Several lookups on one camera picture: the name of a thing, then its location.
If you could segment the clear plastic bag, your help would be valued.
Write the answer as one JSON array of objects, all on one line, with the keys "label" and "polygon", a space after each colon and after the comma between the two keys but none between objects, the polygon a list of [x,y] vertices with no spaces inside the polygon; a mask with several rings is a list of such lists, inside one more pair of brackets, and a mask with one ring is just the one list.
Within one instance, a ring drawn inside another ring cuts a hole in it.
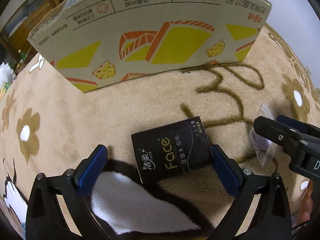
[{"label": "clear plastic bag", "polygon": [[[275,120],[271,109],[266,103],[262,103],[262,105],[260,106],[258,116],[263,116],[271,120]],[[255,150],[260,165],[262,167],[265,167],[270,164],[276,153],[278,145],[258,135],[253,127],[250,129],[249,139]]]}]

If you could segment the black tissue pack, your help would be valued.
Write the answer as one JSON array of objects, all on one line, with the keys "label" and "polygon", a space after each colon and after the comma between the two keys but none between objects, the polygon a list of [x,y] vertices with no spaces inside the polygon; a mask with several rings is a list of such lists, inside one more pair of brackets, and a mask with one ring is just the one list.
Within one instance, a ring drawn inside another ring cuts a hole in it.
[{"label": "black tissue pack", "polygon": [[154,183],[210,165],[213,154],[200,117],[131,135],[140,180]]}]

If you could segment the wooden sliding wardrobe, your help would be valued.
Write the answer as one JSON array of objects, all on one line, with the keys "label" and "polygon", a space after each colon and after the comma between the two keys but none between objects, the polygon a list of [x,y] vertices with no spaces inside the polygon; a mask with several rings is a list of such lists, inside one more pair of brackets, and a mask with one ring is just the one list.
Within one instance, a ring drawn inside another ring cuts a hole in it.
[{"label": "wooden sliding wardrobe", "polygon": [[29,32],[51,9],[49,0],[1,0],[1,61],[29,49]]}]

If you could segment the printed cardboard box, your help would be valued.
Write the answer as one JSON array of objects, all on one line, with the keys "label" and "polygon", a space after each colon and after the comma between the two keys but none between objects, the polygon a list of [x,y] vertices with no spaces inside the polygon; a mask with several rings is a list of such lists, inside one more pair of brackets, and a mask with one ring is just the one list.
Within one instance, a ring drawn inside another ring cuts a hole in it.
[{"label": "printed cardboard box", "polygon": [[64,0],[28,40],[89,92],[169,70],[241,62],[271,8],[267,0]]}]

